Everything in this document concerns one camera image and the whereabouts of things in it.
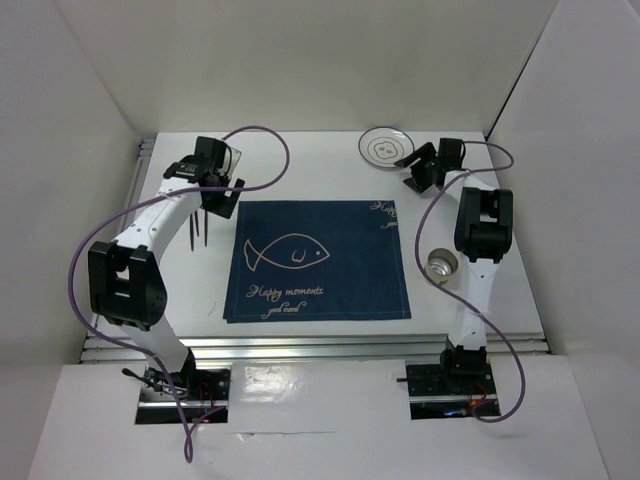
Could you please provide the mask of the white round plate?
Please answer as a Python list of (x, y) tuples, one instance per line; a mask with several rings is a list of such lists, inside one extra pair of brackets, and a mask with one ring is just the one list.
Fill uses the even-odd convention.
[(380, 169), (396, 169), (395, 163), (415, 151), (413, 140), (394, 127), (374, 127), (365, 131), (358, 140), (360, 156)]

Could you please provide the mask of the navy fish placemat cloth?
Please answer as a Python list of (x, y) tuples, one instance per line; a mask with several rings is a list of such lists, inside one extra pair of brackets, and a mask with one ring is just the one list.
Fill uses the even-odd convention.
[(240, 204), (223, 314), (227, 322), (410, 316), (394, 201)]

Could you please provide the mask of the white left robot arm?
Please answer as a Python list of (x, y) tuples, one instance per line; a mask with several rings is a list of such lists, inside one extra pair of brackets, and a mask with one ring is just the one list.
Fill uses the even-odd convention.
[(97, 241), (88, 251), (92, 310), (145, 350), (154, 371), (152, 378), (160, 380), (163, 376), (163, 388), (176, 399), (193, 395), (199, 377), (194, 354), (178, 339), (166, 318), (168, 293), (159, 263), (185, 222), (198, 229), (198, 209), (231, 217), (238, 192), (227, 195), (222, 191), (187, 190), (242, 188), (243, 180), (231, 181), (240, 159), (241, 152), (226, 142), (198, 137), (194, 153), (167, 168), (154, 203), (142, 208), (135, 221), (111, 242)]

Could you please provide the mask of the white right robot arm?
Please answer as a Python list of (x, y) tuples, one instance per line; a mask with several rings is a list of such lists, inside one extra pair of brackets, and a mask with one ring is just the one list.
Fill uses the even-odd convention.
[(458, 204), (453, 243), (463, 268), (462, 293), (454, 296), (459, 307), (434, 381), (452, 394), (471, 393), (488, 374), (489, 303), (498, 267), (513, 242), (513, 192), (489, 186), (465, 167), (466, 147), (462, 139), (442, 138), (438, 147), (428, 142), (394, 162), (410, 169), (404, 183), (412, 190), (435, 186)]

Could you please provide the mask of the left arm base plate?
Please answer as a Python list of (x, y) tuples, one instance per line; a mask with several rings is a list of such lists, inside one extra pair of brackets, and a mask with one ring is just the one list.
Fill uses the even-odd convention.
[[(170, 385), (151, 368), (142, 375), (128, 368), (122, 374), (139, 381), (142, 386), (137, 406), (137, 425), (165, 425), (181, 422)], [(175, 380), (178, 398), (189, 424), (204, 417), (204, 423), (226, 423), (231, 386), (231, 370), (199, 370), (192, 386)]]

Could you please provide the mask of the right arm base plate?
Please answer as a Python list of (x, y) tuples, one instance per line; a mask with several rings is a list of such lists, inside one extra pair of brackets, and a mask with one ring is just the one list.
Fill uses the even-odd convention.
[(482, 417), (501, 415), (490, 365), (479, 377), (444, 380), (440, 365), (407, 363), (397, 382), (407, 386), (412, 420), (472, 417), (474, 408)]

